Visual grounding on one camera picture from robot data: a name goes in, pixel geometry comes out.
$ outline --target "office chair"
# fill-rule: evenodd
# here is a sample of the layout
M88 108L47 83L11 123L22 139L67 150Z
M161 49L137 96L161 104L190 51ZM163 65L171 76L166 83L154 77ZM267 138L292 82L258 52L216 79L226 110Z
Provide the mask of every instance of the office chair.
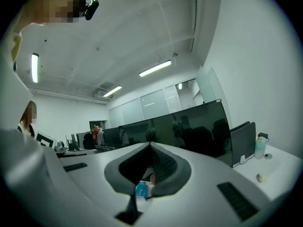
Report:
M250 157L255 152L256 124L255 122L237 127L238 130L231 131L232 139L232 165L239 163L241 156Z
M90 132L84 135L83 147L85 149L96 149L93 135Z
M244 126L246 126L246 125L248 125L248 124L250 124L249 121L247 121L247 122L245 122L245 123L243 123L243 124L240 124L239 126L233 128L233 129L231 129L230 131L231 131L231 132L237 131L238 129L241 129L241 128L243 128Z

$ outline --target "fluorescent light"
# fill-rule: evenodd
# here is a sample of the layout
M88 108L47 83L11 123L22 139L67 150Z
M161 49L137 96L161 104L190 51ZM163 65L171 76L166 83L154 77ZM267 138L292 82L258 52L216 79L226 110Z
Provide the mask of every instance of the fluorescent light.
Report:
M147 104L147 105L144 105L144 107L146 107L146 106L149 106L149 105L152 105L152 104L154 104L154 103L151 103L151 104Z
M39 55L36 53L32 54L32 79L33 82L38 83L38 59Z
M154 71L157 71L157 70L162 69L163 67L166 67L166 66L169 66L169 65L171 65L171 60L163 62L163 63L159 64L158 66L154 66L154 67L152 67L152 68L150 68L150 69L148 69L144 72L141 72L141 73L139 73L139 76L144 77L144 76L146 76L146 75L148 75L148 74L150 74Z
M104 96L112 95L114 92L120 90L121 88L122 88L121 86L117 86L115 89L113 89L110 92L106 93Z

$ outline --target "plastic bottle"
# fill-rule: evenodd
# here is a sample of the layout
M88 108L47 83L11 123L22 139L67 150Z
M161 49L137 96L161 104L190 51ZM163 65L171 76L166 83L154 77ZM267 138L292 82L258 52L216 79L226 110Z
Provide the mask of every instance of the plastic bottle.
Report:
M256 139L256 146L255 146L256 159L262 159L264 157L265 147L266 147L266 139L264 137L258 137Z

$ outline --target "black camera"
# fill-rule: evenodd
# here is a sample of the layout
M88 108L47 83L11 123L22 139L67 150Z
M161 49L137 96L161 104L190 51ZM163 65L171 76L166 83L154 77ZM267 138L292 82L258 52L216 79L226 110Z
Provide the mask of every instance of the black camera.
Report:
M90 3L87 3L85 5L85 9L83 11L82 17L85 17L86 20L91 20L98 6L99 6L98 0L91 0Z

